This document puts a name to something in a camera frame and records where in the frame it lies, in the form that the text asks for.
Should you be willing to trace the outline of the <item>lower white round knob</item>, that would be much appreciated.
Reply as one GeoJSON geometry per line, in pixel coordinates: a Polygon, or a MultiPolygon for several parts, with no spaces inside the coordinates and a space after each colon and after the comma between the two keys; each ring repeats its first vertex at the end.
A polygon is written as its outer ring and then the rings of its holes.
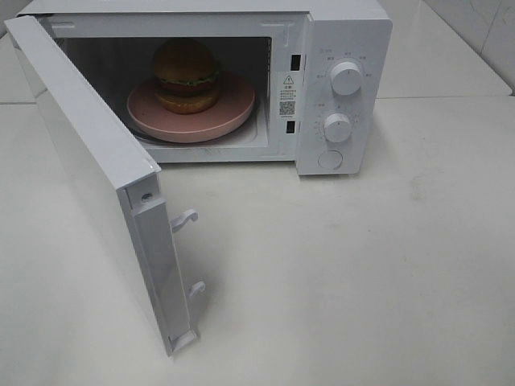
{"type": "Polygon", "coordinates": [[[352,125],[345,114],[333,113],[323,123],[323,134],[328,142],[345,142],[349,139],[351,133],[352,125]]]}

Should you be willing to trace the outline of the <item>white round knob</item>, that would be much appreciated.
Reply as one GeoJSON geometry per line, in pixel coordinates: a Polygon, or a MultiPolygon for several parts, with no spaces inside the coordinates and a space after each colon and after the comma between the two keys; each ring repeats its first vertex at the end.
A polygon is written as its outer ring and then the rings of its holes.
{"type": "Polygon", "coordinates": [[[345,114],[333,113],[323,123],[323,134],[328,142],[345,142],[349,139],[351,133],[352,125],[345,114]]]}
{"type": "Polygon", "coordinates": [[[353,60],[343,60],[335,64],[329,72],[332,90],[340,96],[348,96],[361,88],[362,71],[353,60]]]}

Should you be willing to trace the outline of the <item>burger with lettuce and tomato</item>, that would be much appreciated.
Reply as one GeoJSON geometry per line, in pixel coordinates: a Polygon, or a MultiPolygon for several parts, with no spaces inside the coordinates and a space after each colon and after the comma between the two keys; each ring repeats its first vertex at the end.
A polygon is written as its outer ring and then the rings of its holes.
{"type": "Polygon", "coordinates": [[[200,113],[218,102],[221,65],[209,48],[190,38],[173,38],[154,53],[155,96],[166,110],[200,113]]]}

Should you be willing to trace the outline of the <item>pink round plate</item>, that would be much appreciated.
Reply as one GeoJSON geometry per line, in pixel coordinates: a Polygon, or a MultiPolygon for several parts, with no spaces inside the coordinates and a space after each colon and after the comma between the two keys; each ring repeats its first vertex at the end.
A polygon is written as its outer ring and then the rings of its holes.
{"type": "Polygon", "coordinates": [[[231,72],[219,79],[221,95],[214,106],[199,113],[178,114],[165,109],[155,95],[152,79],[129,94],[126,105],[137,127],[166,142],[196,143],[233,132],[251,114],[256,93],[249,81],[231,72]]]}

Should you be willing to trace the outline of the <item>white microwave door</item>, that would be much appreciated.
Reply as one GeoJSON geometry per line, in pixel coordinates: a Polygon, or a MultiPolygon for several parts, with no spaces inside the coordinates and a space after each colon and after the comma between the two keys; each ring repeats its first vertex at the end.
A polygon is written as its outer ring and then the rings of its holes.
{"type": "Polygon", "coordinates": [[[194,342],[190,299],[174,235],[195,210],[170,218],[159,166],[35,17],[6,29],[60,162],[108,255],[168,355],[194,342]]]}

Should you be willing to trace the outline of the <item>upper white round knob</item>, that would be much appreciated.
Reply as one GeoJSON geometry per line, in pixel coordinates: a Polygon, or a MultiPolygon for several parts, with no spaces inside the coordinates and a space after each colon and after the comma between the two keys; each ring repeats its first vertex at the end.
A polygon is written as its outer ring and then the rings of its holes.
{"type": "Polygon", "coordinates": [[[340,96],[348,96],[361,88],[362,71],[353,60],[343,60],[335,64],[329,72],[332,90],[340,96]]]}

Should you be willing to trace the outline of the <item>white round door button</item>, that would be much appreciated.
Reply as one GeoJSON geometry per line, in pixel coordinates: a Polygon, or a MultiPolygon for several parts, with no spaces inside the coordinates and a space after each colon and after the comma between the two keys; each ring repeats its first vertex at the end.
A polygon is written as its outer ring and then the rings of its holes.
{"type": "Polygon", "coordinates": [[[343,155],[337,150],[327,150],[323,152],[318,159],[318,164],[326,170],[337,170],[341,167],[343,155]]]}

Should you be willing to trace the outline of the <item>white microwave oven body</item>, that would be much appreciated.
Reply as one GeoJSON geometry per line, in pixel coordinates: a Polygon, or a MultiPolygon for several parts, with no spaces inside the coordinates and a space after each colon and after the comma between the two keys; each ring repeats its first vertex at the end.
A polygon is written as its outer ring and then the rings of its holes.
{"type": "Polygon", "coordinates": [[[136,125],[128,96],[146,80],[156,85],[154,53],[169,39],[206,45],[221,65],[218,82],[231,72],[251,83],[254,106],[262,107],[257,146],[171,148],[136,138],[157,164],[292,161],[300,175],[355,174],[361,167],[392,31],[378,2],[33,1],[16,18],[22,16],[46,27],[128,130],[136,125]],[[362,71],[360,89],[348,96],[336,94],[329,77],[343,60],[362,71]],[[324,137],[333,113],[351,122],[345,142],[324,137]],[[327,150],[342,153],[339,169],[319,166],[327,150]]]}

